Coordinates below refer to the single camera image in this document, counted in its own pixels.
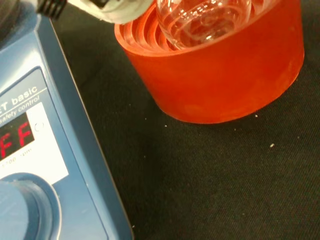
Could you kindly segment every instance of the red-orange container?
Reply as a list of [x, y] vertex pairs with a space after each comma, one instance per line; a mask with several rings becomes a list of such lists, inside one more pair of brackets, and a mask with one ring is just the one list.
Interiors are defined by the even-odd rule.
[[139, 19], [116, 25], [115, 35], [166, 114], [190, 123], [226, 122], [278, 98], [304, 60], [300, 0], [271, 0], [256, 15], [254, 7], [241, 29], [188, 49], [166, 41], [154, 5]]

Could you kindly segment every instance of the ridged rim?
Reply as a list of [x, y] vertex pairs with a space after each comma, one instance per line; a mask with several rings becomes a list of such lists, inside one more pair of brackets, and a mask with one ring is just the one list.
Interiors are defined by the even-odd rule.
[[227, 33], [211, 42], [185, 49], [175, 49], [171, 43], [166, 40], [159, 27], [155, 3], [140, 18], [127, 24], [116, 24], [114, 27], [115, 37], [126, 51], [139, 56], [169, 57], [187, 54], [205, 49], [227, 38], [231, 38], [266, 15], [275, 5], [279, 4], [280, 1], [281, 0], [271, 0], [266, 9], [253, 16], [248, 23], [239, 27], [237, 30]]

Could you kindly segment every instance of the black surface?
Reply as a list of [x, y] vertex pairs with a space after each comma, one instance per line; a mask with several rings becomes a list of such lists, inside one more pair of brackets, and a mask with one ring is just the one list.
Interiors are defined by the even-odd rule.
[[7, 34], [16, 22], [19, 15], [19, 0], [0, 0], [0, 42], [5, 39]]
[[320, 239], [320, 1], [301, 5], [298, 80], [217, 125], [162, 113], [113, 26], [65, 9], [55, 28], [137, 240]]

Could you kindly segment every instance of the digital display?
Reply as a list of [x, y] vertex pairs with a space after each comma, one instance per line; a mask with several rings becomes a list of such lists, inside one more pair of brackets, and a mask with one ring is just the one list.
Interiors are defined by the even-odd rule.
[[34, 141], [26, 113], [0, 127], [0, 161]]

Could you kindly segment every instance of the white label panel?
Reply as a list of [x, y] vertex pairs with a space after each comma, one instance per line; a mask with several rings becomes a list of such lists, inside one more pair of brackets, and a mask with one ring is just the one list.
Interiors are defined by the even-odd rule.
[[0, 179], [30, 173], [54, 184], [69, 173], [42, 102], [27, 110], [26, 115], [34, 141], [0, 161]]

